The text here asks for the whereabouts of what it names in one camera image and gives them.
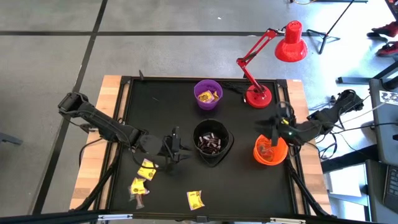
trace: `candy wrapper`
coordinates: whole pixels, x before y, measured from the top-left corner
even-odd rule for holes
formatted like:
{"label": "candy wrapper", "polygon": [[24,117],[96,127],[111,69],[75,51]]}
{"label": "candy wrapper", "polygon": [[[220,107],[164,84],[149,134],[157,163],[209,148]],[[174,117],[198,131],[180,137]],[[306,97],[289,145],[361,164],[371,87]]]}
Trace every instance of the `candy wrapper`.
{"label": "candy wrapper", "polygon": [[201,190],[187,192],[187,197],[188,197],[189,207],[191,210],[195,210],[195,209],[202,208],[205,206],[205,204],[203,204],[203,202],[201,201],[201,198],[200,198]]}
{"label": "candy wrapper", "polygon": [[259,145],[258,147],[259,152],[260,152],[260,156],[265,159],[266,161],[272,161],[274,160],[274,150],[270,147],[265,147],[265,145]]}
{"label": "candy wrapper", "polygon": [[144,187],[144,182],[146,179],[142,178],[134,178],[131,186],[129,187],[130,192],[130,201],[137,199],[137,195],[147,195],[149,194],[149,190]]}
{"label": "candy wrapper", "polygon": [[136,199],[137,199],[136,209],[144,208],[145,206],[142,202],[142,195],[136,194]]}
{"label": "candy wrapper", "polygon": [[[144,159],[144,161],[142,162],[142,166],[144,166],[144,167],[154,167],[154,163],[149,161],[149,160],[147,160],[147,159]],[[152,178],[154,178],[154,176],[155,176],[155,173],[156,173],[155,169],[147,169],[147,168],[141,167],[138,170],[138,175],[140,175],[141,177],[143,177],[143,178],[145,178],[147,180],[152,180]]]}
{"label": "candy wrapper", "polygon": [[211,103],[213,102],[215,97],[213,96],[210,90],[207,90],[206,92],[200,93],[198,99],[204,103]]}
{"label": "candy wrapper", "polygon": [[215,91],[213,93],[213,96],[214,96],[214,102],[216,102],[219,99],[219,96],[217,95],[217,91]]}

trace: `white cable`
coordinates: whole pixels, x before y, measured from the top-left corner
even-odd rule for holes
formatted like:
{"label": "white cable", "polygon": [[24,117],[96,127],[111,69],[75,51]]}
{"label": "white cable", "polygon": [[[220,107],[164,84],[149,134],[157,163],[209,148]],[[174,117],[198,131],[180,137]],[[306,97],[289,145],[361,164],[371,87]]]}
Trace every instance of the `white cable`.
{"label": "white cable", "polygon": [[369,111],[367,111],[367,112],[365,112],[365,113],[363,113],[363,114],[361,114],[361,115],[359,115],[359,116],[356,116],[355,118],[348,119],[348,120],[346,120],[346,121],[344,121],[344,122],[342,122],[342,123],[345,124],[345,123],[347,123],[348,121],[352,121],[352,120],[354,120],[354,119],[356,119],[356,118],[360,118],[360,117],[364,116],[365,114],[370,113],[370,112],[372,112],[372,111],[374,111],[374,110],[380,108],[382,105],[385,105],[388,101],[390,101],[393,97],[397,97],[397,96],[398,96],[398,95],[392,95],[392,96],[391,96],[390,98],[388,98],[385,102],[381,103],[380,105],[375,106],[373,109],[371,109],[371,110],[369,110]]}

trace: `person's feet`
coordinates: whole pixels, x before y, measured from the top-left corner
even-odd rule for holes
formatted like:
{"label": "person's feet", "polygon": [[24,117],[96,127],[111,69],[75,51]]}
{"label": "person's feet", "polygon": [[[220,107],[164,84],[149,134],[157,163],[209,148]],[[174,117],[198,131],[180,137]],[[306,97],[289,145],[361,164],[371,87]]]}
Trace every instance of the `person's feet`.
{"label": "person's feet", "polygon": [[398,22],[391,22],[383,27],[373,28],[373,32],[377,34],[384,34],[389,37],[395,37],[398,34]]}
{"label": "person's feet", "polygon": [[395,57],[398,56],[398,41],[388,42],[376,53],[379,57]]}

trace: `orange bowl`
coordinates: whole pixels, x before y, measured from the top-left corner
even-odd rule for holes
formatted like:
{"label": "orange bowl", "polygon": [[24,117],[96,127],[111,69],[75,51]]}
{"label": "orange bowl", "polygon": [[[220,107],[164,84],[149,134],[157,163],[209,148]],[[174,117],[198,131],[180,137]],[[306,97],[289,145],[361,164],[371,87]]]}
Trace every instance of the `orange bowl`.
{"label": "orange bowl", "polygon": [[[268,150],[272,150],[274,152],[274,157],[272,158],[271,161],[265,160],[259,152],[259,145],[263,144]],[[280,164],[287,155],[287,144],[286,142],[282,139],[278,139],[278,143],[276,146],[271,146],[271,140],[267,139],[265,136],[260,135],[257,140],[256,140],[256,145],[254,145],[254,158],[261,164],[269,165],[269,166],[274,166],[277,164]]]}

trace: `black tray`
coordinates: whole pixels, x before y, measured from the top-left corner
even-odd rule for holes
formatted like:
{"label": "black tray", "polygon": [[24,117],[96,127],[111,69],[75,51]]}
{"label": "black tray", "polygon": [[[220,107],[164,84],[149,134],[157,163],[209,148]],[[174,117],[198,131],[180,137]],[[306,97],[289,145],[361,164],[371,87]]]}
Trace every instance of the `black tray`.
{"label": "black tray", "polygon": [[[223,98],[213,111],[199,109],[193,95],[197,78],[131,78],[126,104],[127,124],[145,129],[162,137],[179,126],[182,143],[193,149],[192,132],[203,119],[220,120],[235,137],[234,145],[224,160],[214,168],[204,164],[194,153],[191,159],[177,165],[177,173],[169,175],[157,172],[147,181],[150,194],[143,197],[145,207],[136,210],[136,201],[130,202],[128,187],[137,177],[138,166],[130,152],[121,150],[116,175],[113,177],[108,209],[113,213],[133,213],[136,218],[191,219],[197,216],[221,220],[255,220],[265,216],[297,213],[292,180],[284,164],[264,166],[253,158],[253,147],[258,137],[255,121],[275,115],[275,103],[279,101],[277,82],[259,80],[272,92],[272,103],[257,110],[243,103],[241,95],[223,89]],[[246,89],[245,79],[216,79]],[[187,192],[202,191],[205,207],[191,211]]]}

